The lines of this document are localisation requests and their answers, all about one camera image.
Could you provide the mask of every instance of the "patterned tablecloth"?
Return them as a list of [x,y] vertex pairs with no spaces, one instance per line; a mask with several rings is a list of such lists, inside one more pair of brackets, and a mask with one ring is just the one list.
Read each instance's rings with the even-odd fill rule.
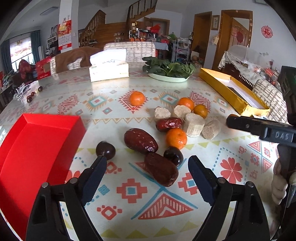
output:
[[[90,82],[88,68],[56,74],[39,81],[44,91],[28,104],[13,100],[0,114],[0,142],[22,113],[48,113],[81,116],[87,132],[69,170],[67,181],[78,177],[96,158],[96,145],[106,140],[116,148],[116,156],[108,162],[94,197],[85,208],[104,240],[108,238],[150,240],[192,240],[208,211],[187,167],[191,155],[217,176],[231,183],[255,183],[267,214],[271,235],[278,226],[276,207],[271,199],[273,164],[277,159],[275,145],[263,142],[249,133],[228,129],[226,117],[235,110],[206,82],[191,76],[184,83],[157,81],[140,68],[130,69],[130,77]],[[128,98],[133,90],[146,96],[143,106],[133,107]],[[124,133],[141,128],[165,150],[165,135],[155,128],[154,109],[172,110],[178,99],[189,97],[209,110],[206,121],[223,123],[221,133],[211,141],[188,138],[182,153],[186,161],[179,167],[179,177],[169,188],[159,185],[147,172],[144,156],[127,148]],[[218,240],[227,234],[235,207],[232,202]],[[70,237],[78,240],[64,203],[61,203]]]
[[167,50],[168,51],[168,44],[166,43],[159,43],[159,42],[153,42],[155,45],[155,49],[158,50]]

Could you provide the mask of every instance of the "leafy greens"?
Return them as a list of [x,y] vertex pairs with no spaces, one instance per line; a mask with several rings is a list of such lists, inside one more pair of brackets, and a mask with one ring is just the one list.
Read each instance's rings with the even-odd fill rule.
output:
[[192,63],[171,63],[167,59],[161,60],[155,57],[144,57],[142,59],[145,61],[143,71],[147,71],[148,74],[187,79],[196,69]]

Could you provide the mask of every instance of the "red box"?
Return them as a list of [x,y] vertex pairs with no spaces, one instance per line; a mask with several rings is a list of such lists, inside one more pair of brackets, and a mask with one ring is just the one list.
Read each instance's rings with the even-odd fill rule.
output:
[[23,114],[0,146],[0,208],[23,240],[41,184],[65,182],[85,131],[79,116]]
[[169,44],[170,43],[170,41],[168,39],[161,39],[160,42],[164,43],[164,44]]
[[50,60],[52,58],[48,56],[47,58],[36,63],[37,79],[43,79],[47,76],[50,76]]

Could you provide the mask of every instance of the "chair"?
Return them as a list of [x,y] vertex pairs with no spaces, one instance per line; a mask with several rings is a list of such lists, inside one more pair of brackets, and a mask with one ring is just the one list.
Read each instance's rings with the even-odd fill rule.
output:
[[155,45],[152,42],[119,42],[108,43],[107,49],[126,49],[126,62],[144,62],[143,57],[155,57]]
[[58,74],[71,69],[91,66],[90,56],[100,52],[94,47],[81,47],[60,53],[50,60],[50,73]]

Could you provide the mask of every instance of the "door frame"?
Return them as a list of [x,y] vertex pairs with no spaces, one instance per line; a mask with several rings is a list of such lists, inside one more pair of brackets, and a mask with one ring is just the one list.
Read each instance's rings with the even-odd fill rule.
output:
[[249,38],[247,45],[250,47],[251,39],[252,39],[252,29],[253,29],[253,11],[249,10],[222,10],[221,11],[221,22],[220,22],[220,28],[219,28],[219,41],[216,48],[216,53],[212,65],[213,70],[219,70],[218,65],[221,61],[220,59],[217,59],[219,55],[221,55],[221,34],[222,34],[222,25],[223,25],[223,15],[227,14],[231,18],[246,18],[249,19]]
[[209,43],[210,34],[211,34],[212,17],[213,17],[213,14],[212,14],[212,13],[213,13],[213,12],[210,11],[210,12],[202,12],[202,13],[194,14],[194,21],[193,21],[193,30],[192,30],[192,31],[194,31],[194,29],[195,29],[194,24],[195,24],[195,19],[196,19],[196,18],[210,15],[208,43]]
[[166,29],[165,29],[165,35],[169,35],[170,30],[170,21],[168,19],[163,18],[150,18],[153,21],[159,21],[159,22],[165,22],[166,23]]

